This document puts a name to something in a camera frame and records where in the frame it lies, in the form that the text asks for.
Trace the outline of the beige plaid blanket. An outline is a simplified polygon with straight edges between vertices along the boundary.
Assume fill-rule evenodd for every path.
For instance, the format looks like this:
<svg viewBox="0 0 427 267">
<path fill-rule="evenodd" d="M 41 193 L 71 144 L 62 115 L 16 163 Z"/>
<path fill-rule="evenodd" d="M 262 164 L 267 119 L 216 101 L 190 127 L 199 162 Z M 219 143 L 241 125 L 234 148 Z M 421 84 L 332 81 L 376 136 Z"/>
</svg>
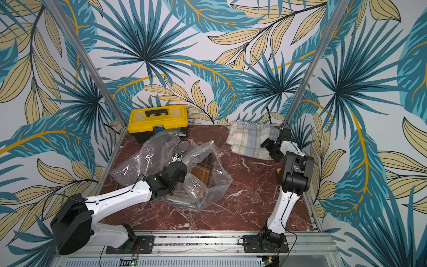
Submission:
<svg viewBox="0 0 427 267">
<path fill-rule="evenodd" d="M 235 154 L 260 160 L 272 160 L 267 149 L 261 144 L 270 139 L 275 141 L 279 129 L 272 124 L 234 121 L 230 126 L 227 144 Z"/>
</svg>

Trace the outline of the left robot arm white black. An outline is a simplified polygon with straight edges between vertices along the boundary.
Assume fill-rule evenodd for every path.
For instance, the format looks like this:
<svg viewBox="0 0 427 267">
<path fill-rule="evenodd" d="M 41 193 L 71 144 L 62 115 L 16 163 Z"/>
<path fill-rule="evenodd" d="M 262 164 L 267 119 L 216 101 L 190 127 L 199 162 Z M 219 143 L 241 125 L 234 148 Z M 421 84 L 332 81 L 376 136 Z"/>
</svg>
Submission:
<svg viewBox="0 0 427 267">
<path fill-rule="evenodd" d="M 81 194 L 68 197 L 50 223 L 59 254 L 69 255 L 87 246 L 133 252 L 138 244 L 129 224 L 107 225 L 100 221 L 131 206 L 173 194 L 186 175 L 187 165 L 175 161 L 156 174 L 142 175 L 128 187 L 87 198 Z"/>
</svg>

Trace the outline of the clear plastic vacuum bag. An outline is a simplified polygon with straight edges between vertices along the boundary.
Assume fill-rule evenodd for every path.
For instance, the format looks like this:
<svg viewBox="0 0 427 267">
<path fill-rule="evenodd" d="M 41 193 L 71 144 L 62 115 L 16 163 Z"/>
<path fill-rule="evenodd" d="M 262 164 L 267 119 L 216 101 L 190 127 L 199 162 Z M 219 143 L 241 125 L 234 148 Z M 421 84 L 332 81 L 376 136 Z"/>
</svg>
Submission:
<svg viewBox="0 0 427 267">
<path fill-rule="evenodd" d="M 110 171 L 122 186 L 147 182 L 152 198 L 199 212 L 222 199 L 233 182 L 214 141 L 198 145 L 181 130 L 150 137 L 138 152 Z"/>
</svg>

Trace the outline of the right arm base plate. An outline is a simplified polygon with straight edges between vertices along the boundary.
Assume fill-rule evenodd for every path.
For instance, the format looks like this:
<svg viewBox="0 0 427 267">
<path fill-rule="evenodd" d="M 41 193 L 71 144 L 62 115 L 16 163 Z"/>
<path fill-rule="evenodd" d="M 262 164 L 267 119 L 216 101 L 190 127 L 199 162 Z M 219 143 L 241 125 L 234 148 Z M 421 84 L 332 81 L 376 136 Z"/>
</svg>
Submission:
<svg viewBox="0 0 427 267">
<path fill-rule="evenodd" d="M 284 234 L 244 235 L 243 246 L 245 253 L 287 253 L 289 246 Z"/>
</svg>

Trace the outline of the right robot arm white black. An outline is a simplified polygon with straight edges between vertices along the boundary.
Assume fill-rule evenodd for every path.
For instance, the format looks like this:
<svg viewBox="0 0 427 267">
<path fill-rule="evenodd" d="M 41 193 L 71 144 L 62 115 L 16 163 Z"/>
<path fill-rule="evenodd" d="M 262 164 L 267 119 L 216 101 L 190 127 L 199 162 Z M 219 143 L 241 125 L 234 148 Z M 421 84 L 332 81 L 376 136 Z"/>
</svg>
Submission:
<svg viewBox="0 0 427 267">
<path fill-rule="evenodd" d="M 279 249 L 285 242 L 286 225 L 294 205 L 310 188 L 315 161 L 291 141 L 290 129 L 281 129 L 275 141 L 267 139 L 261 147 L 268 150 L 274 161 L 282 160 L 282 167 L 278 170 L 278 201 L 256 240 L 262 247 Z"/>
</svg>

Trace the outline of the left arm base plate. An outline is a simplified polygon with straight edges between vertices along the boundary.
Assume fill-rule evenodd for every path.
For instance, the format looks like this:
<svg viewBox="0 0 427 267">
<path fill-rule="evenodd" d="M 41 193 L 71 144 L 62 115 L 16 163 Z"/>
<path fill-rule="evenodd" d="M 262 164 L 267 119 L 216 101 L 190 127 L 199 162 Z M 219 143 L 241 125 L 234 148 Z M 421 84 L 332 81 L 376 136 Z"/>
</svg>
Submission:
<svg viewBox="0 0 427 267">
<path fill-rule="evenodd" d="M 151 254 L 155 237 L 142 235 L 131 238 L 119 248 L 107 247 L 106 254 Z"/>
</svg>

